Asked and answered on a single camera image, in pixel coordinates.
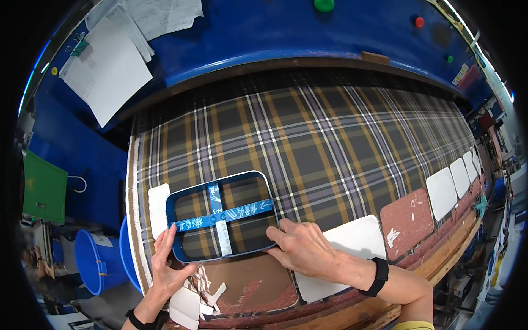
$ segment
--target binder clip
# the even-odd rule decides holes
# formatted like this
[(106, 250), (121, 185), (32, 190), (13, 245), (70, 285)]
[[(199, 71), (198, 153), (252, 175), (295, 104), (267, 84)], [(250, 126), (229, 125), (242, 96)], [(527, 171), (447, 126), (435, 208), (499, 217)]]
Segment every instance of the binder clip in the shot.
[(84, 40), (84, 37), (86, 36), (86, 33), (76, 33), (73, 35), (73, 39), (77, 41), (77, 45), (75, 47), (67, 46), (64, 50), (66, 53), (70, 53), (70, 56), (79, 56), (89, 45), (87, 41)]

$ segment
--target blue tape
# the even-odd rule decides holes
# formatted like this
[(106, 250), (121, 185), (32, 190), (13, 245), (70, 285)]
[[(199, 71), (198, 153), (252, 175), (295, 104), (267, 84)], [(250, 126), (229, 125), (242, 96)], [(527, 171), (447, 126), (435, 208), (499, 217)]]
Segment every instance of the blue tape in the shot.
[(218, 183), (209, 186), (209, 200), (211, 201), (213, 214), (219, 214), (223, 211), (222, 197), (220, 197)]
[(225, 220), (226, 222), (229, 222), (233, 220), (246, 218), (248, 216), (252, 216), (255, 214), (268, 212), (271, 210), (273, 210), (273, 201), (271, 199), (268, 199), (268, 200), (263, 200), (263, 201), (247, 204), (244, 206), (240, 206), (238, 208), (221, 211), (216, 214), (208, 214), (204, 216), (199, 216), (197, 218), (176, 221), (173, 223), (176, 224), (176, 231), (178, 232), (187, 231), (187, 230), (194, 230), (194, 229), (214, 226), (216, 222), (220, 220)]

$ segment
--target left hand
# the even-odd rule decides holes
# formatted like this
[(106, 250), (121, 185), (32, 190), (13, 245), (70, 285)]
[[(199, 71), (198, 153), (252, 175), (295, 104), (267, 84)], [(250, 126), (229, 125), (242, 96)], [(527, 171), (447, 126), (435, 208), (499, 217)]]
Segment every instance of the left hand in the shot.
[(176, 291), (180, 290), (183, 281), (194, 274), (200, 265), (200, 263), (189, 263), (180, 270), (172, 269), (167, 265), (167, 257), (172, 250), (174, 235), (176, 235), (175, 224), (159, 235), (154, 243), (156, 253), (152, 256), (152, 276), (154, 277), (154, 285), (150, 289), (164, 295), (164, 298), (166, 299), (169, 299), (176, 293)]

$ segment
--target plaid fabric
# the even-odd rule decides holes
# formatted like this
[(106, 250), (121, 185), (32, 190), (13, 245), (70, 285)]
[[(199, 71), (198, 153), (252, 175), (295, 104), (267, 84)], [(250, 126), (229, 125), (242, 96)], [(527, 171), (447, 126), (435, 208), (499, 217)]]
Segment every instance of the plaid fabric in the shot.
[[(425, 187), (428, 176), (474, 145), (449, 98), (428, 84), (374, 71), (285, 69), (209, 84), (138, 115), (129, 177), (137, 184), (139, 212), (131, 217), (141, 228), (146, 277), (154, 254), (149, 188), (168, 183), (175, 192), (256, 169), (268, 178), (281, 218), (316, 222), (325, 231), (379, 217), (382, 207)], [(268, 198), (259, 182), (224, 186), (222, 194), (224, 209)], [(207, 191), (176, 208), (180, 220), (211, 213)], [(274, 223), (228, 223), (233, 253), (266, 246), (266, 227)], [(220, 255), (214, 228), (178, 235), (192, 258)]]

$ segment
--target wristband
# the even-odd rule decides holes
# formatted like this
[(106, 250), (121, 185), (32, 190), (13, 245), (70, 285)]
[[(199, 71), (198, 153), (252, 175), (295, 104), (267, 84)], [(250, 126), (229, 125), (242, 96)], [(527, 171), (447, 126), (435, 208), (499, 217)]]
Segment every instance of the wristband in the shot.
[(389, 264), (386, 260), (381, 258), (372, 258), (372, 261), (376, 263), (376, 277), (374, 282), (370, 286), (370, 289), (367, 291), (359, 290), (363, 296), (375, 297), (378, 295), (378, 292), (383, 288), (385, 282), (389, 280)]
[(140, 320), (137, 319), (136, 315), (134, 314), (134, 309), (131, 309), (125, 314), (126, 317), (130, 320), (130, 323), (132, 323), (133, 326), (135, 326), (138, 330), (161, 330), (163, 325), (165, 324), (165, 321), (167, 320), (168, 313), (164, 311), (160, 311), (158, 316), (156, 316), (156, 319), (152, 323), (143, 324)]

